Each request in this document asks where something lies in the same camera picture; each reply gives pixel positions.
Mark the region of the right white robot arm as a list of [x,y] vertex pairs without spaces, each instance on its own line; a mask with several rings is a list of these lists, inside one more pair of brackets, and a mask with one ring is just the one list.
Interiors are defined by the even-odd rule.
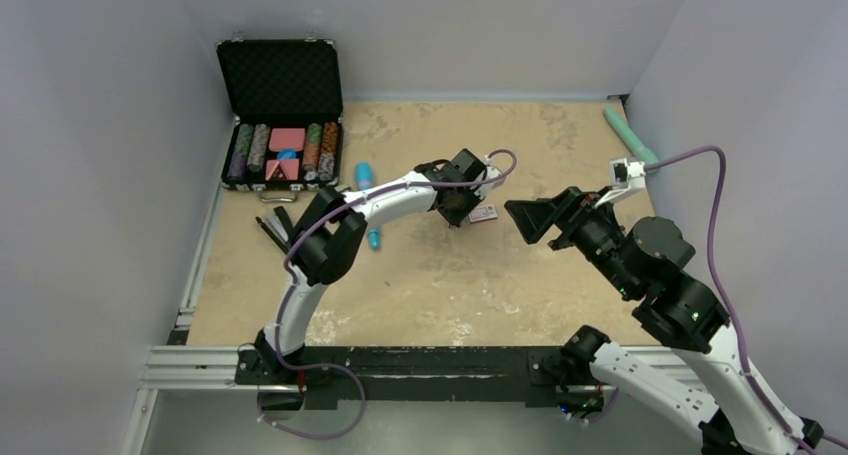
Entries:
[[635,302],[641,328],[671,349],[702,389],[587,325],[564,346],[561,367],[569,379],[612,384],[699,440],[706,454],[791,454],[823,439],[817,421],[795,415],[765,383],[749,383],[756,371],[739,349],[735,324],[717,295],[686,272],[695,250],[674,222],[651,216],[625,229],[598,193],[575,187],[553,198],[510,200],[505,208],[529,244],[557,228],[551,249],[579,250]]

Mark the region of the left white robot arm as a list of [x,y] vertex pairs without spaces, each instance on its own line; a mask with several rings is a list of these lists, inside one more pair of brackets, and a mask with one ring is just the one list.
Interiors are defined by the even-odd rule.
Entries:
[[288,280],[275,315],[254,342],[260,372],[275,384],[295,377],[295,353],[305,346],[321,298],[350,271],[369,231],[431,211],[460,227],[509,173],[463,149],[451,160],[420,164],[382,185],[345,193],[322,189],[296,223],[280,218]]

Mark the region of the staple box with red label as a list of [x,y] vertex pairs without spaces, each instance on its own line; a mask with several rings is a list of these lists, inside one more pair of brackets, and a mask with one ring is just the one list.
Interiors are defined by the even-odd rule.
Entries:
[[487,221],[494,221],[498,218],[496,207],[491,204],[479,205],[475,207],[467,216],[468,222],[471,224]]

